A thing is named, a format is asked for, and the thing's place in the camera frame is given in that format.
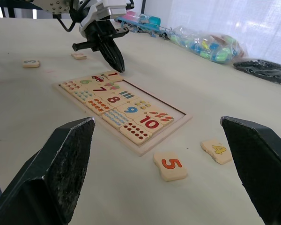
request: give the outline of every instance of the white table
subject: white table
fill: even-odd
[[[94,59],[71,58],[78,29],[55,20],[0,19],[0,185],[4,190],[53,130],[86,114],[52,84],[110,69]],[[193,115],[193,119],[142,157],[97,124],[88,172],[71,225],[262,225],[233,162],[219,165],[200,142],[227,144],[220,117],[271,127],[281,137],[281,86],[193,55],[161,38],[129,33],[116,39],[125,79]],[[23,69],[37,57],[38,69]],[[175,151],[189,176],[161,179],[152,157]]]

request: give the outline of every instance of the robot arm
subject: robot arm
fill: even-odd
[[[70,13],[73,23],[69,29],[59,20],[64,29],[70,32],[76,23],[80,23],[79,32],[86,42],[73,44],[73,49],[91,48],[100,51],[105,60],[119,72],[125,71],[122,54],[113,39],[129,32],[126,28],[115,29],[110,19],[126,14],[134,8],[133,0],[31,0],[32,4],[54,15]]]

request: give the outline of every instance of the yellow number 4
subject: yellow number 4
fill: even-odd
[[[224,147],[215,146],[215,145],[212,145],[212,147],[214,148],[216,154],[222,154],[223,152],[226,151],[226,148]]]

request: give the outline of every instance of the blue number 9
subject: blue number 9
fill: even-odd
[[[136,113],[138,110],[135,107],[128,107],[128,110],[125,110],[124,112],[129,113]]]

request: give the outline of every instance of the wooden puzzle piece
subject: wooden puzzle piece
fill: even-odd
[[[182,166],[175,152],[157,152],[153,161],[165,181],[180,180],[187,177],[187,170]]]
[[[116,90],[114,93],[117,95],[123,96],[125,99],[127,99],[128,102],[131,102],[131,101],[139,98],[138,96],[133,94],[131,91],[122,89],[122,88]]]
[[[71,55],[76,60],[85,60],[87,58],[86,55],[84,55],[83,53],[72,53]]]
[[[81,86],[74,80],[65,81],[65,82],[61,83],[60,86],[69,93],[78,91],[81,88]]]
[[[72,92],[72,95],[82,103],[86,103],[96,97],[91,91],[83,88],[79,91]]]
[[[104,76],[112,82],[119,82],[123,80],[123,77],[117,71],[108,71],[104,73]]]
[[[116,109],[103,113],[102,118],[116,129],[120,129],[121,126],[132,120]]]
[[[163,109],[156,106],[150,107],[150,110],[147,111],[147,115],[151,116],[158,122],[161,122],[163,126],[169,125],[174,121],[173,117],[167,114]]]
[[[128,118],[131,118],[131,119],[135,119],[135,118],[141,116],[142,114],[144,114],[144,112],[142,110],[133,106],[130,103],[126,103],[124,105],[121,105],[121,106],[117,107],[117,109],[121,113],[124,113]]]
[[[112,90],[112,92],[116,92],[116,90],[120,89],[120,86],[117,83],[107,82],[104,85],[105,88]]]
[[[40,63],[38,60],[23,60],[23,67],[24,68],[37,68],[39,67]]]
[[[221,165],[233,159],[231,151],[226,149],[216,138],[202,142],[201,147],[214,159],[214,161]]]
[[[141,99],[141,98],[138,98],[138,99],[136,99],[136,100],[134,100],[134,101],[131,101],[130,103],[133,104],[133,105],[136,105],[136,106],[137,106],[138,108],[140,108],[143,112],[149,111],[150,108],[151,108],[151,106],[152,106],[150,102],[145,101],[145,100],[143,100],[143,99]]]
[[[123,105],[123,104],[127,103],[126,99],[124,99],[122,96],[119,96],[119,95],[116,95],[116,94],[103,96],[102,100],[108,102],[108,104],[110,104],[113,107],[118,107],[120,105]]]
[[[82,85],[105,85],[109,80],[104,77],[104,76],[100,76],[100,75],[91,75],[91,76],[87,76],[87,77],[83,77],[83,78],[78,78],[75,79],[78,83],[81,83]]]
[[[156,121],[147,114],[143,114],[137,117],[136,119],[134,119],[134,122],[143,126],[147,131],[153,134],[163,128],[163,125],[160,122]]]
[[[143,144],[152,137],[152,133],[146,131],[142,126],[136,124],[134,121],[121,126],[120,132],[137,145]]]
[[[97,115],[101,115],[102,113],[113,109],[111,105],[109,105],[107,102],[104,102],[99,97],[94,97],[92,100],[87,101],[85,105]]]
[[[93,92],[95,95],[99,97],[109,96],[112,94],[111,90],[103,86],[94,86],[93,88],[89,89],[89,91]]]

